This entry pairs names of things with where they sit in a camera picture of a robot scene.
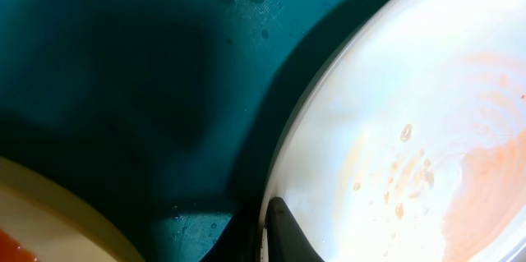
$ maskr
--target teal tabletop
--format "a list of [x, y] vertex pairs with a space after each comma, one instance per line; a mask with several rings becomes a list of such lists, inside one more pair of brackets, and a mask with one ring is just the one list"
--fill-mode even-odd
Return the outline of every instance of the teal tabletop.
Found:
[[198, 261], [262, 197], [334, 50], [388, 0], [0, 0], [0, 155], [148, 261]]

